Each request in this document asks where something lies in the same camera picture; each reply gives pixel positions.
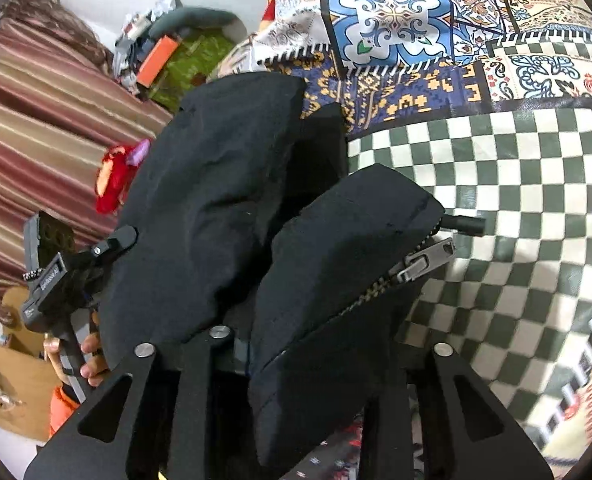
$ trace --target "screw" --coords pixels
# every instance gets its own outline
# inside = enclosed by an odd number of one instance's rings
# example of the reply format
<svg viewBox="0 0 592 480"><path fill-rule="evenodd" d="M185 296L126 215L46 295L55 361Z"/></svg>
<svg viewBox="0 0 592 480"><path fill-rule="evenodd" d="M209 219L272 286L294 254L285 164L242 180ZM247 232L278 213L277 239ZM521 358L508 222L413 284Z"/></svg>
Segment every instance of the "screw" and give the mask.
<svg viewBox="0 0 592 480"><path fill-rule="evenodd" d="M156 347L151 343L140 343L134 350L138 357L149 357L153 355L155 351Z"/></svg>
<svg viewBox="0 0 592 480"><path fill-rule="evenodd" d="M447 343L436 343L433 346L433 351L436 352L440 357L449 357L454 353L454 349Z"/></svg>
<svg viewBox="0 0 592 480"><path fill-rule="evenodd" d="M216 325L209 330L209 335L214 339L224 339L231 334L231 329L226 325Z"/></svg>

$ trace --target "green and white checkered pattern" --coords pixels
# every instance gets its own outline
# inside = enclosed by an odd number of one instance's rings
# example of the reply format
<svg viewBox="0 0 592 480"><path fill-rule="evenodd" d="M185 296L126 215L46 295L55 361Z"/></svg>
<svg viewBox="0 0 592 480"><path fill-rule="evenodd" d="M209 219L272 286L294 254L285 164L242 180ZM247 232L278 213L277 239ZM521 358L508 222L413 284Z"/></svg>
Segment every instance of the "green and white checkered pattern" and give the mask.
<svg viewBox="0 0 592 480"><path fill-rule="evenodd" d="M500 112L375 132L349 167L396 168L449 212L487 218L455 235L399 338L447 341L525 427L557 409L592 319L592 111Z"/></svg>
<svg viewBox="0 0 592 480"><path fill-rule="evenodd" d="M569 30L509 34L487 42L490 57L502 54L562 54L592 60L592 34Z"/></svg>

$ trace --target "metal zipper slider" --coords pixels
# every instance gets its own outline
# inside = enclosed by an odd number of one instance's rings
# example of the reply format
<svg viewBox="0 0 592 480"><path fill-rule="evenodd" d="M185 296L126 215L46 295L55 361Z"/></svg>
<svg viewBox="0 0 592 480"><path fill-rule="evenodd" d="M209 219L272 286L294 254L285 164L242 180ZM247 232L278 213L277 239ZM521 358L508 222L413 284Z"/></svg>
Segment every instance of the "metal zipper slider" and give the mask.
<svg viewBox="0 0 592 480"><path fill-rule="evenodd" d="M405 257L405 268L396 274L396 279L400 283L413 282L423 274L427 274L427 272L431 272L452 261L455 252L454 240L446 238L426 247L422 251L409 254Z"/></svg>

